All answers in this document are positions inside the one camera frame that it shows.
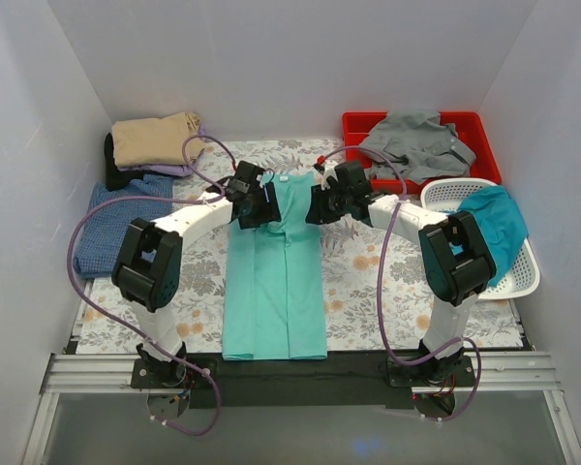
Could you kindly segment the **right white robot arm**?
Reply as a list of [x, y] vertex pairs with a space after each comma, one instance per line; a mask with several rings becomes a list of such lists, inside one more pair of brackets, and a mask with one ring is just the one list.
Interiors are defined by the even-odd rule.
[[467, 211], [446, 215], [427, 210], [400, 195], [376, 191], [356, 161], [338, 164], [319, 158], [314, 168], [321, 182], [311, 189], [307, 223], [325, 225], [351, 216], [419, 247], [434, 296], [431, 320], [418, 357], [391, 360], [430, 385], [444, 383], [463, 357], [472, 307], [496, 274], [475, 218]]

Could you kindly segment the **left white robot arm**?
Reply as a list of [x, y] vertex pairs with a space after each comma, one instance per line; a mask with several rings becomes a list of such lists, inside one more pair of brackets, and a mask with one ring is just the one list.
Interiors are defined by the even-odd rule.
[[233, 175], [211, 185], [194, 204], [165, 217], [133, 220], [120, 248], [111, 281], [130, 302], [143, 332], [137, 352], [146, 371], [174, 388], [186, 378], [187, 350], [169, 309], [178, 287], [184, 249], [233, 221], [254, 229], [281, 219], [266, 170], [241, 161]]

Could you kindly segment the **mint green t shirt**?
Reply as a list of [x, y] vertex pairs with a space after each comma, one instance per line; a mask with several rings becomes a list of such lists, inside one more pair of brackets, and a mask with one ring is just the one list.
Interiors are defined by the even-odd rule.
[[305, 217], [312, 173], [274, 177], [281, 219], [229, 226], [222, 331], [225, 360], [325, 359], [321, 231]]

